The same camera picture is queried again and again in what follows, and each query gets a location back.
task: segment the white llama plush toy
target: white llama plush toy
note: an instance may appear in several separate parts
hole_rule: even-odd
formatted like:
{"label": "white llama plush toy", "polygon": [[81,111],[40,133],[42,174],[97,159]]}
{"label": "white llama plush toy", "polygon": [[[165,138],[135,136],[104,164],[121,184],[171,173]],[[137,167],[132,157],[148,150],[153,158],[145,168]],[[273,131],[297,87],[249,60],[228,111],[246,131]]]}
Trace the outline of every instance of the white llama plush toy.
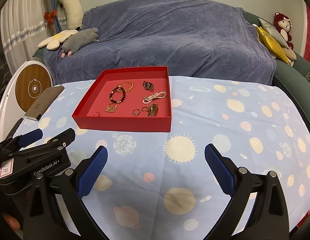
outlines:
{"label": "white llama plush toy", "polygon": [[67,15],[67,27],[69,30],[82,27],[84,12],[79,0],[59,0],[60,7],[64,7]]}

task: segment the pearl bracelet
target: pearl bracelet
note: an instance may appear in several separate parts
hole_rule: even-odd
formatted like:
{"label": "pearl bracelet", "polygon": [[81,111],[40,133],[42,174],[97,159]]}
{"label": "pearl bracelet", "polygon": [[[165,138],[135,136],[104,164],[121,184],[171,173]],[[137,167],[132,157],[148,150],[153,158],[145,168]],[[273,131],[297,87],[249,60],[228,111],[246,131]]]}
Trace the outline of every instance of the pearl bracelet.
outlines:
{"label": "pearl bracelet", "polygon": [[155,93],[149,97],[144,97],[143,104],[149,104],[151,101],[155,99],[161,99],[166,97],[166,92]]}

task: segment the dark red beaded bracelet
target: dark red beaded bracelet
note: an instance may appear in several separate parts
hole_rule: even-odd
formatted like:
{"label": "dark red beaded bracelet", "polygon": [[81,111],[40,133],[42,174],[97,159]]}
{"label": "dark red beaded bracelet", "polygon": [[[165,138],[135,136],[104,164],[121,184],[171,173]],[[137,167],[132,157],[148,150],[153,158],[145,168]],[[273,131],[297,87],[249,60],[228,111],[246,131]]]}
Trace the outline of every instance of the dark red beaded bracelet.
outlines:
{"label": "dark red beaded bracelet", "polygon": [[[117,92],[117,90],[121,90],[122,91],[122,99],[120,99],[119,101],[116,101],[114,99],[112,99],[113,97],[113,94],[115,92]],[[109,94],[109,99],[112,103],[115,103],[115,104],[120,104],[122,103],[124,100],[125,100],[125,97],[126,97],[126,92],[125,92],[125,89],[123,87],[116,87],[113,89],[113,91]]]}

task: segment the red box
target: red box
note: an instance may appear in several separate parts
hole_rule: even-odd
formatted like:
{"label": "red box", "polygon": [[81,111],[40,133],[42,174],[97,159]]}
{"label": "red box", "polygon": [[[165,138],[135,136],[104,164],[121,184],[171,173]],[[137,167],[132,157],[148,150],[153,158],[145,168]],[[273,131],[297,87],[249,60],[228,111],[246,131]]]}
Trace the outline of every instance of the red box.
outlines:
{"label": "red box", "polygon": [[[112,90],[125,81],[132,82],[134,87],[126,93],[126,98],[117,105],[114,113],[106,112],[106,107],[111,103],[109,94]],[[145,90],[143,81],[154,84],[154,92]],[[144,96],[148,97],[157,92],[166,92],[166,97],[156,99],[151,103],[143,104]],[[114,93],[113,99],[119,101],[120,93]],[[158,105],[155,117],[147,117],[143,106]],[[138,116],[133,115],[133,110],[139,109]],[[131,67],[104,70],[88,89],[77,108],[73,119],[81,129],[131,131],[131,132],[170,132],[172,122],[171,97],[167,67]]]}

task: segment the sofa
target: sofa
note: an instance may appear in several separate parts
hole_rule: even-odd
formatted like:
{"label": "sofa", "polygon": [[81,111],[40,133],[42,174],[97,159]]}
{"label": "sofa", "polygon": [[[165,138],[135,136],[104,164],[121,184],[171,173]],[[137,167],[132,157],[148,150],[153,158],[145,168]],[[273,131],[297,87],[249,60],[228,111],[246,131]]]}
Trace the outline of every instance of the sofa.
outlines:
{"label": "sofa", "polygon": [[[246,20],[250,24],[261,26],[258,17],[249,12],[246,12]],[[293,101],[310,132],[310,83],[305,78],[310,74],[310,63],[298,53],[295,54],[297,60],[293,67],[280,60],[275,60],[276,71],[272,85],[282,89]]]}

